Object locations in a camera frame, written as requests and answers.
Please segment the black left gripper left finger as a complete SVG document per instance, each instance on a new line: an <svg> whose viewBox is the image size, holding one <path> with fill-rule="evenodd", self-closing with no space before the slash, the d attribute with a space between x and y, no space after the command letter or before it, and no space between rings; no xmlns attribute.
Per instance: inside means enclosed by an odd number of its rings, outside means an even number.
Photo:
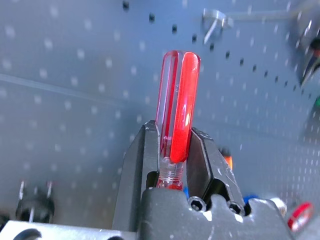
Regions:
<svg viewBox="0 0 320 240"><path fill-rule="evenodd" d="M154 120L142 125L123 159L113 225L137 225L141 198L158 180L159 132Z"/></svg>

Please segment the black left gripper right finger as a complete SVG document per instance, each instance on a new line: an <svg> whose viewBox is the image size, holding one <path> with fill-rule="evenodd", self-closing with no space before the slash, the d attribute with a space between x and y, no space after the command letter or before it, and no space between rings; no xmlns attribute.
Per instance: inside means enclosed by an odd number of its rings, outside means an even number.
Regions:
<svg viewBox="0 0 320 240"><path fill-rule="evenodd" d="M246 204L233 170L213 138L195 127L191 129L186 177L190 197L199 197L210 208L211 197L219 195L232 212L246 214Z"/></svg>

